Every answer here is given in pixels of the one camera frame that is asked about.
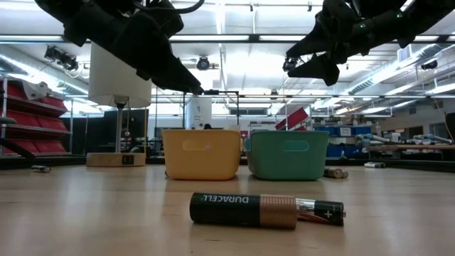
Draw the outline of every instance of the cable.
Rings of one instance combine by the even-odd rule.
[[[205,2],[205,0],[199,0],[199,2],[197,2],[196,4],[194,4],[193,6],[190,6],[188,8],[172,9],[172,8],[165,8],[165,7],[147,7],[147,6],[143,6],[142,4],[136,2],[135,0],[133,0],[134,6],[142,11],[172,11],[177,14],[189,14],[191,12],[194,12],[197,9],[199,9],[204,4],[204,2]]]
[[[453,142],[455,142],[455,141],[454,141],[454,137],[452,136],[452,133],[451,133],[450,130],[449,130],[449,126],[447,125],[446,114],[444,114],[444,113],[441,111],[441,108],[439,107],[438,101],[437,101],[435,98],[434,98],[433,100],[434,100],[434,103],[436,103],[436,107],[438,108],[439,112],[440,112],[441,114],[443,114],[443,116],[444,116],[444,124],[446,125],[447,133],[449,134],[450,139],[451,139]]]

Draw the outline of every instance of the ceiling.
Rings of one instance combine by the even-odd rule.
[[[172,1],[176,8],[187,7],[196,0]],[[314,15],[321,10],[322,1],[313,0],[312,10],[308,11],[307,1],[294,0],[224,0],[225,5],[219,4],[218,0],[207,0],[197,11],[182,15],[185,23],[180,34],[305,34],[309,33],[314,26]],[[0,0],[0,35],[23,34],[23,35],[61,35],[63,27],[46,12],[41,11],[34,1],[4,1]],[[438,35],[450,34],[455,31],[455,14],[452,12],[442,19],[437,25],[425,34]],[[53,66],[63,71],[55,63],[47,63],[44,59],[46,44],[16,44],[9,45],[26,55]],[[322,80],[314,79],[289,79],[282,71],[282,64],[286,51],[292,47],[287,43],[224,43],[221,45],[225,54],[226,74],[225,89],[239,90],[244,94],[269,94],[270,90],[279,90],[280,94],[302,94],[307,90],[313,90],[319,94],[341,93],[346,86],[353,81],[359,80],[392,59],[396,58],[397,44],[385,44],[374,48],[367,56],[355,55],[348,59],[345,65],[339,65],[341,70],[339,81],[332,87],[326,87]],[[90,44],[79,48],[69,43],[59,43],[57,47],[71,55],[76,55],[80,63],[90,62]],[[212,63],[220,63],[220,46],[218,43],[173,43],[174,55],[179,57],[187,67],[201,55],[208,56]],[[453,51],[448,50],[439,58],[446,62],[441,66],[451,65]],[[81,82],[89,83],[88,70],[80,70],[71,73],[78,76]],[[382,84],[399,87],[410,81],[416,80],[414,69],[406,69],[393,77],[382,81]],[[215,79],[214,88],[220,89],[220,79]],[[296,99],[293,104],[309,104],[315,100]]]

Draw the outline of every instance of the wooden block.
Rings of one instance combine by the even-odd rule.
[[[143,153],[89,153],[86,165],[89,167],[135,167],[145,166]]]

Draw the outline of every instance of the lamp shade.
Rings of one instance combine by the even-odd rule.
[[[92,43],[88,99],[99,105],[116,107],[119,98],[127,98],[130,107],[148,107],[151,81],[141,79],[135,69]]]

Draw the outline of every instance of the wall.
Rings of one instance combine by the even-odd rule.
[[[241,117],[240,118],[240,130],[249,131],[251,121],[261,122],[275,122],[275,117]],[[231,126],[237,125],[236,117],[212,117],[213,128],[229,129]],[[157,127],[182,127],[182,117],[158,117]],[[265,125],[264,129],[271,129],[272,125]],[[155,130],[155,117],[149,118],[148,136],[149,138],[154,137]]]
[[[410,114],[409,108],[394,113],[393,118],[380,121],[381,131],[423,126],[424,134],[430,134],[430,125],[445,121],[446,113],[455,112],[455,100],[444,100],[444,107],[441,112],[433,108],[433,104],[418,105],[417,113]]]

